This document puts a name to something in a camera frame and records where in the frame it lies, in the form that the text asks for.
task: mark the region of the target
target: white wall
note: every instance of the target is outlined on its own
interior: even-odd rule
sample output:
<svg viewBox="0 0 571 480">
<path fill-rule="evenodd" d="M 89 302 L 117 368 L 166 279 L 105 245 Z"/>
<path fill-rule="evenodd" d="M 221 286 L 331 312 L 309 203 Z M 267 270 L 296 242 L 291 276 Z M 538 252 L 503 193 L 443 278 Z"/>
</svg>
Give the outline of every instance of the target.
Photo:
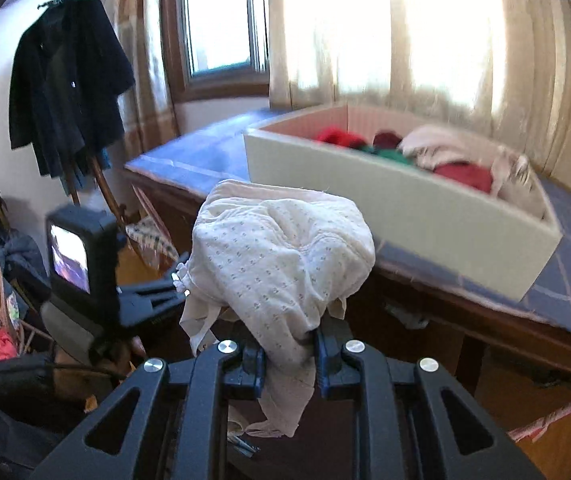
<svg viewBox="0 0 571 480">
<path fill-rule="evenodd" d="M 69 199 L 65 196 L 58 179 L 39 176 L 34 150 L 26 146 L 10 150 L 8 134 L 9 81 L 14 51 L 24 30 L 43 12 L 37 5 L 47 0 L 16 0 L 0 10 L 0 192 L 9 209 L 13 227 L 29 234 L 44 252 L 44 217 Z M 105 8 L 111 17 L 114 0 L 105 0 Z M 122 146 L 111 149 L 115 167 L 124 161 Z M 106 178 L 118 201 L 136 204 L 131 191 L 114 170 Z M 84 203 L 102 202 L 96 193 L 85 193 Z"/>
<path fill-rule="evenodd" d="M 234 97 L 181 103 L 174 106 L 174 111 L 178 129 L 185 135 L 216 121 L 268 106 L 267 97 Z"/>
</svg>

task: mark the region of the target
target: metal screw cap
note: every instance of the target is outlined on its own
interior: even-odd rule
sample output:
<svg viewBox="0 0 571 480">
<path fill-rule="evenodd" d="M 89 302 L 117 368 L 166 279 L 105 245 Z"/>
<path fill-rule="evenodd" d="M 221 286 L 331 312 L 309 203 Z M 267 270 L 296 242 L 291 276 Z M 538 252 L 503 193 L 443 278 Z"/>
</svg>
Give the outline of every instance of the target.
<svg viewBox="0 0 571 480">
<path fill-rule="evenodd" d="M 231 354 L 232 352 L 236 351 L 238 345 L 234 341 L 226 339 L 225 341 L 221 341 L 219 343 L 218 348 L 219 352 L 223 352 L 224 354 Z"/>
<path fill-rule="evenodd" d="M 348 352 L 352 352 L 353 354 L 360 354 L 363 350 L 365 350 L 365 345 L 363 341 L 359 341 L 358 339 L 350 339 L 347 343 L 345 343 L 345 349 Z"/>
<path fill-rule="evenodd" d="M 425 372 L 436 372 L 439 369 L 439 364 L 437 361 L 431 357 L 424 357 L 419 361 L 419 366 Z"/>
<path fill-rule="evenodd" d="M 161 359 L 157 359 L 156 357 L 152 359 L 148 359 L 143 363 L 143 369 L 146 372 L 154 373 L 160 370 L 163 370 L 163 361 Z"/>
</svg>

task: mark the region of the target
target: blue tablecloth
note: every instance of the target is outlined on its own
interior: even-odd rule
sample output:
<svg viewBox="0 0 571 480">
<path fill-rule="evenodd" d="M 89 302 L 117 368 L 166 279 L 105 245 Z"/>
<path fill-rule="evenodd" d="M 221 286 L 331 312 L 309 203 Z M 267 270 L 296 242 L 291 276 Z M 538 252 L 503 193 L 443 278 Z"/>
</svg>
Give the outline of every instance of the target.
<svg viewBox="0 0 571 480">
<path fill-rule="evenodd" d="M 127 164 L 136 173 L 206 197 L 221 180 L 249 180 L 243 132 L 283 112 L 256 110 L 211 124 L 139 156 Z M 377 265 L 514 316 L 566 328 L 571 332 L 571 195 L 541 179 L 562 225 L 556 252 L 523 300 L 515 302 L 430 261 L 396 247 L 377 245 Z"/>
</svg>

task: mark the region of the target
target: monitor screen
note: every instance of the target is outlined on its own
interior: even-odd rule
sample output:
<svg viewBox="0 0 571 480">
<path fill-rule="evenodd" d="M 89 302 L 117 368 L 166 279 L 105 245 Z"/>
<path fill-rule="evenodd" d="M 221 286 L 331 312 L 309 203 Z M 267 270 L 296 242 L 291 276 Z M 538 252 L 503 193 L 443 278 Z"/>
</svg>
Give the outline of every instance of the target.
<svg viewBox="0 0 571 480">
<path fill-rule="evenodd" d="M 74 233 L 50 227 L 54 271 L 89 294 L 88 255 L 83 241 Z"/>
</svg>

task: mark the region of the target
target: window frame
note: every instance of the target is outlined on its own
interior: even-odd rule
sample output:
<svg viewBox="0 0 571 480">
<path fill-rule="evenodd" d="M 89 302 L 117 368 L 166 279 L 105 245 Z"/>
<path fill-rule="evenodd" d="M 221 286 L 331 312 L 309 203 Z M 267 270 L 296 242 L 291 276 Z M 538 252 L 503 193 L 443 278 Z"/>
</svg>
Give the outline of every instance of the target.
<svg viewBox="0 0 571 480">
<path fill-rule="evenodd" d="M 226 97 L 267 97 L 269 91 L 267 67 L 266 72 L 256 72 L 252 65 L 213 70 L 196 77 L 190 76 L 183 2 L 184 0 L 160 0 L 163 58 L 172 102 Z M 252 24 L 248 23 L 248 26 L 251 31 Z M 250 41 L 250 53 L 256 60 L 256 45 L 252 45 L 252 41 Z"/>
</svg>

